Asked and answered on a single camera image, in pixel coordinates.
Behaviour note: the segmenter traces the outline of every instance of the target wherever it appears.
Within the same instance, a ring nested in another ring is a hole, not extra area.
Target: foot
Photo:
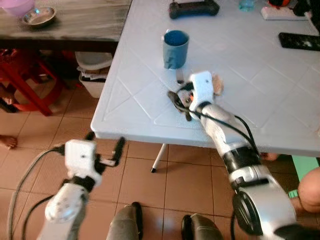
[[[16,101],[15,96],[7,91],[3,92],[1,97],[8,105],[14,104]]]
[[[261,158],[262,160],[266,161],[275,161],[279,157],[279,154],[277,153],[267,153],[267,152],[262,152],[261,153]]]
[[[13,136],[0,135],[0,146],[6,147],[8,149],[15,148],[18,141]]]

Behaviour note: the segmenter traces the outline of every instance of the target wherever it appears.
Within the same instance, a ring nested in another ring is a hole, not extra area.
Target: stool
[[[40,84],[40,74],[47,74],[55,80],[53,89],[43,99],[37,96],[33,89],[26,83],[32,79]],[[43,115],[52,114],[49,105],[60,96],[62,88],[67,87],[64,81],[31,50],[0,49],[0,82],[8,81],[6,90],[15,93],[20,91],[29,101],[28,104],[13,104],[20,111],[40,111]]]

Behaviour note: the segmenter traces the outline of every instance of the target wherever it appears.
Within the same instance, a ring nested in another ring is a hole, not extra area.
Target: black game controller
[[[216,15],[219,12],[219,5],[214,0],[204,0],[196,2],[170,3],[169,15],[171,19],[176,19],[180,16],[209,14]]]

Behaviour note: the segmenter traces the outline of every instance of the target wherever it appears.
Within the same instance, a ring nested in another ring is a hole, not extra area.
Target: mug
[[[164,68],[181,68],[187,59],[189,35],[180,30],[167,30],[162,40]]]

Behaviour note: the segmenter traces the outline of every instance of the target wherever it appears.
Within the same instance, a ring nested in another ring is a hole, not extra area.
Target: table leg
[[[161,149],[160,149],[160,151],[159,151],[159,153],[158,153],[158,156],[156,157],[156,159],[155,159],[155,161],[154,161],[154,164],[153,164],[153,166],[152,166],[152,168],[151,168],[151,172],[152,172],[152,173],[155,173],[155,172],[156,172],[157,165],[158,165],[158,163],[160,162],[160,160],[162,159],[164,153],[166,152],[167,145],[168,145],[168,144],[162,144],[162,147],[161,147]]]

